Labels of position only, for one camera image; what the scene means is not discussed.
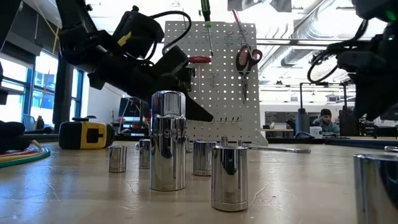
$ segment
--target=white wall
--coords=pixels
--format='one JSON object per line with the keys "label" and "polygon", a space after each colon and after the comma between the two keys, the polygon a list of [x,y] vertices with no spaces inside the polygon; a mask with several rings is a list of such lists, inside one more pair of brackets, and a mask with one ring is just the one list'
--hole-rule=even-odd
{"label": "white wall", "polygon": [[97,119],[92,119],[92,121],[110,123],[112,122],[111,113],[113,111],[114,119],[117,121],[122,95],[123,91],[107,83],[102,90],[92,88],[90,85],[84,85],[81,116],[94,115]]}
{"label": "white wall", "polygon": [[[266,124],[265,112],[297,112],[300,108],[299,103],[260,103],[261,127]],[[304,105],[305,111],[308,113],[320,113],[322,109],[326,108],[331,111],[332,121],[338,119],[338,111],[343,109],[343,104],[307,104]]]}

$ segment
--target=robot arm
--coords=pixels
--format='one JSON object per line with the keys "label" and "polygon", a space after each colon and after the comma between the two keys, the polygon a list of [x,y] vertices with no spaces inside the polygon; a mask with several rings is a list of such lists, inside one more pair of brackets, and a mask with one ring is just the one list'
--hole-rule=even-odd
{"label": "robot arm", "polygon": [[[193,101],[187,94],[186,84],[190,82],[188,57],[178,47],[176,41],[189,32],[191,22],[184,12],[170,11],[153,16],[145,16],[134,6],[125,12],[113,35],[97,30],[84,0],[56,0],[62,20],[59,35],[62,58],[88,72],[90,86],[102,89],[105,83],[125,91],[150,103],[153,93],[160,90],[181,91],[186,96],[187,119],[212,121],[213,116]],[[154,19],[169,14],[182,14],[187,17],[188,29],[173,42],[164,46],[164,56],[153,64],[157,43],[164,33]],[[144,58],[151,46],[152,52]]]}
{"label": "robot arm", "polygon": [[[357,15],[364,19],[356,35],[314,55],[308,79],[317,83],[337,68],[346,70],[356,85],[355,116],[366,114],[366,119],[372,121],[398,103],[398,1],[353,0],[353,4]],[[358,40],[373,18],[388,23],[384,33],[367,42]],[[320,80],[312,80],[312,68],[331,55],[336,55],[337,66]]]}

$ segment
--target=scissors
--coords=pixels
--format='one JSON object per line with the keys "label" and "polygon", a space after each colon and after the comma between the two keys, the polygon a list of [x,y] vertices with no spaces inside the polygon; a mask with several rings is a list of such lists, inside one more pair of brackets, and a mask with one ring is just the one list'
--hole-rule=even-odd
{"label": "scissors", "polygon": [[262,52],[257,49],[252,50],[249,45],[243,46],[235,58],[235,66],[241,76],[243,104],[245,104],[248,95],[248,75],[252,67],[257,65],[261,58]]}

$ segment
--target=white pegboard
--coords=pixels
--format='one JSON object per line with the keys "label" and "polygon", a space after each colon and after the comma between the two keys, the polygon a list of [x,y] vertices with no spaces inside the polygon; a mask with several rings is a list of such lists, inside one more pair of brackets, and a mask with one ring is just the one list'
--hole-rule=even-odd
{"label": "white pegboard", "polygon": [[[211,41],[214,57],[210,64],[195,65],[196,77],[192,78],[189,93],[199,105],[214,116],[213,122],[188,121],[187,134],[191,140],[219,140],[228,136],[229,141],[244,139],[265,145],[260,134],[260,106],[257,66],[248,75],[248,94],[242,101],[241,76],[235,67],[235,58],[244,41],[236,24],[212,22]],[[256,49],[256,26],[243,24],[246,40]],[[165,43],[173,41],[185,30],[182,21],[167,21]],[[204,22],[192,22],[190,32],[176,43],[188,56],[210,56],[210,43]]]}

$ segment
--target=person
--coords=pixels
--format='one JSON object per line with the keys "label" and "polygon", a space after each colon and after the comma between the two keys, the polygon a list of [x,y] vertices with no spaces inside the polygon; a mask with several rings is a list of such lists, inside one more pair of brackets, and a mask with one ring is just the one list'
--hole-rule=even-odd
{"label": "person", "polygon": [[313,124],[322,128],[322,135],[324,136],[340,135],[339,126],[331,122],[331,111],[329,109],[322,109],[320,118],[313,121]]}

